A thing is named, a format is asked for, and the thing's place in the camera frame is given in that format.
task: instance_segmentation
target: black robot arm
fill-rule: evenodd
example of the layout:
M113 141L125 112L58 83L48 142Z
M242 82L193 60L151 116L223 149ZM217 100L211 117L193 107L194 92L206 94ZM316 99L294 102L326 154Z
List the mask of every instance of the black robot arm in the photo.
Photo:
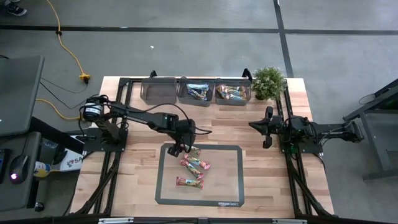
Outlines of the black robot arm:
M263 147L268 149L272 145L271 134L278 134L282 142L298 146L320 147L322 140L340 138L345 141L360 142L362 132L354 121L342 124L317 124L308 118L293 116L282 121L281 116L272 115L272 107L266 109L266 116L261 121L249 123L250 127L266 136Z
M109 108L109 113L104 113L104 107ZM86 100L81 107L82 118L94 122L103 133L106 144L119 143L119 127L110 123L111 118L124 118L141 124L158 133L170 136L175 144L167 151L177 157L183 150L189 152L195 142L195 122L192 119L179 120L178 115L171 113L150 113L148 111L132 108L120 103L108 100L107 96L95 96Z

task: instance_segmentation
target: red snack bar wrapper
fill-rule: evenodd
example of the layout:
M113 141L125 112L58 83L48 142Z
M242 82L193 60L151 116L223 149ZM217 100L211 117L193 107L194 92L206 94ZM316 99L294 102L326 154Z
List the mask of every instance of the red snack bar wrapper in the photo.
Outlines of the red snack bar wrapper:
M177 186L190 186L203 189L203 180L187 180L181 177L177 177Z
M180 147L183 147L183 148L189 150L189 145L181 144ZM192 154L195 154L196 156L199 156L200 151L201 151L201 150L200 150L198 147L191 146L191 151L190 151L190 152L191 152Z
M199 170L197 170L191 163L186 161L185 159L180 161L181 166L185 166L191 174L193 174L197 180L200 180L203 178L204 174L202 174Z
M210 164L208 162L203 162L200 159L192 157L192 156L190 156L188 154L184 155L184 159L186 161L192 163L193 165L197 165L197 166L200 166L200 167L204 168L204 170L210 169Z

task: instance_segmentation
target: shoe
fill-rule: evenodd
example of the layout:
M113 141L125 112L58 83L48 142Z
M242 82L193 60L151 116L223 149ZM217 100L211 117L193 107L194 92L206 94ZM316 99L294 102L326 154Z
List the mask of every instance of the shoe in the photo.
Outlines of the shoe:
M14 3L10 3L6 6L7 12L14 16L23 16L26 14L27 10L19 7Z

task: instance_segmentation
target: wooden table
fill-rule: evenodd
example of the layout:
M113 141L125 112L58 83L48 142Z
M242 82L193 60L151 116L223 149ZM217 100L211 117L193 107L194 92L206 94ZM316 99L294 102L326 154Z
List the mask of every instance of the wooden table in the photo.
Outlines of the wooden table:
M101 94L108 95L110 100L115 100L119 78L104 77ZM312 119L304 80L288 78L287 82L294 115ZM151 106L140 99L140 87L140 83L134 84L130 105L139 109L150 108ZM287 117L284 98L281 101ZM155 188L160 147L165 142L172 141L167 135L150 130L143 124L129 122L129 136L126 151L121 157L112 216L229 218L294 216L285 157L280 153L277 137L274 136L270 149L263 149L264 136L248 126L249 121L258 121L264 117L267 106L273 106L276 113L275 101L259 101L252 97L246 106L221 106L212 103L208 108L177 104L185 110L189 118L195 120L198 127L213 131L209 135L197 136L195 143L239 145L243 149L244 205L240 208L226 208L157 204ZM156 111L175 113L183 117L173 106L161 106L153 112ZM95 152L83 161L71 212L81 208L97 187L103 157L103 152ZM324 208L333 213L328 183L321 162L312 154L303 154L303 164L309 189ZM106 204L107 191L105 189L103 207ZM297 192L300 208L304 210L302 192L301 190Z

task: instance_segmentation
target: plastic container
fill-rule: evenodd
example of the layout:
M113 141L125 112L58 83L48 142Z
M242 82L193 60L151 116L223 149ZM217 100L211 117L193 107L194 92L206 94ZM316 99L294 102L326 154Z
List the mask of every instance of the plastic container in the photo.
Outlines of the plastic container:
M141 81L141 99L148 105L161 103L176 103L175 78L144 78Z
M245 90L246 90L247 100L222 99L220 94L217 92L217 87L219 85L243 86L243 88L245 88ZM216 88L215 88L215 97L216 97L216 104L218 104L218 105L246 106L248 101L251 99L251 82L249 80L222 80L220 78L217 78L216 79Z
M191 94L188 94L187 84L208 84L209 91L206 94L206 101L198 100ZM180 100L180 103L195 105L195 106L210 106L211 100L213 99L214 92L214 81L198 81L198 80L190 80L186 77L181 77L180 82L177 87L177 96Z

